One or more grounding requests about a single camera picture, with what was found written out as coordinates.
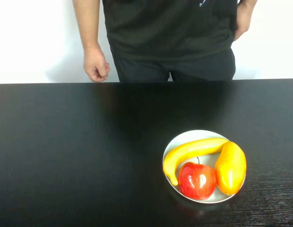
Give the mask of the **person's left hand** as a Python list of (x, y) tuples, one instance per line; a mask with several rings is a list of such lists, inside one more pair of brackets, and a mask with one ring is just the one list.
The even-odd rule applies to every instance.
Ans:
[(245, 3), (239, 3), (237, 8), (237, 28), (234, 41), (248, 31), (251, 22), (252, 9)]

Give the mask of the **person's right hand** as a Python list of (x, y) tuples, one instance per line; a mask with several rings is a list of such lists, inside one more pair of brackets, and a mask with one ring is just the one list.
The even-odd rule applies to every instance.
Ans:
[(99, 44), (84, 49), (84, 70), (93, 82), (103, 82), (111, 70)]

